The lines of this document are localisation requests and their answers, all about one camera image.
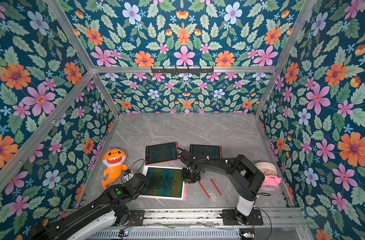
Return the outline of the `red stylus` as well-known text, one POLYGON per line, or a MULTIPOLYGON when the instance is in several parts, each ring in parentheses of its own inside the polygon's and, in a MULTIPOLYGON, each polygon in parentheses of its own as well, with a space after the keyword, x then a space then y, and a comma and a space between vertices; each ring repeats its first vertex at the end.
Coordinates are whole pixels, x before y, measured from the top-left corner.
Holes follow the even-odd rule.
POLYGON ((199 186, 201 187, 201 189, 203 190, 203 192, 205 193, 205 195, 211 199, 210 195, 208 194, 208 192, 206 191, 206 189, 204 188, 204 186, 202 185, 202 183, 200 181, 198 181, 199 186))
POLYGON ((218 192, 218 194, 222 197, 222 193, 219 190, 218 186, 216 185, 216 183, 214 182, 214 180, 212 178, 210 178, 211 183, 213 184, 213 186, 215 187, 216 191, 218 192))

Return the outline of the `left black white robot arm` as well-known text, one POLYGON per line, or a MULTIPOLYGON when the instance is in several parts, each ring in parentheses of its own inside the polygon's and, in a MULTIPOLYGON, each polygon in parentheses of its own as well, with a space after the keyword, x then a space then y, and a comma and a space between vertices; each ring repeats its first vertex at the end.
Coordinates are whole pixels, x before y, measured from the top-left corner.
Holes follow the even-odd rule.
POLYGON ((124 184, 108 187, 88 205, 61 220, 38 223, 30 229, 28 240, 85 240, 93 234, 114 226, 131 223, 127 204, 142 195, 148 186, 148 178, 135 174, 124 184))

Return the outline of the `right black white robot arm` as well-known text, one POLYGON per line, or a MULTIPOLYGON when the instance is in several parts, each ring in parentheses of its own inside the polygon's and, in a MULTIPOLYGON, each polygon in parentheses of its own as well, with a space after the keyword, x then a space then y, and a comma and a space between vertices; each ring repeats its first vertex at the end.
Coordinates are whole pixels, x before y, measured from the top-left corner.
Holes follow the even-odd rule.
POLYGON ((219 158, 193 155, 188 150, 175 148, 178 159, 185 164, 182 179, 188 184, 200 181, 201 174, 213 172, 226 176, 239 194, 236 212, 248 217, 265 180, 265 175, 246 156, 219 158))

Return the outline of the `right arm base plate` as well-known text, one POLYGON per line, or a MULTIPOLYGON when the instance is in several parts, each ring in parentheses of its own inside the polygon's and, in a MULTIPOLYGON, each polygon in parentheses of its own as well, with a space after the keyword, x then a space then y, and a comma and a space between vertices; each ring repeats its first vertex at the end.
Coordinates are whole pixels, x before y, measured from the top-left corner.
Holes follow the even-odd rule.
POLYGON ((263 226, 264 222, 261 216, 261 211, 253 209, 249 216, 244 216, 237 210, 222 210, 220 213, 223 224, 225 226, 263 226))

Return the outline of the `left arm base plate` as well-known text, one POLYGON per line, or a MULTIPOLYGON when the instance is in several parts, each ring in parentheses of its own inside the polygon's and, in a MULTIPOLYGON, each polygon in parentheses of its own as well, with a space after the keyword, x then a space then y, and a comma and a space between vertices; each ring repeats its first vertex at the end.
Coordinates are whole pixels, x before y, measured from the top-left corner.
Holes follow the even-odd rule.
POLYGON ((134 226, 140 227, 144 221, 144 210, 130 210, 126 211, 121 217, 117 218, 117 224, 119 226, 134 226))

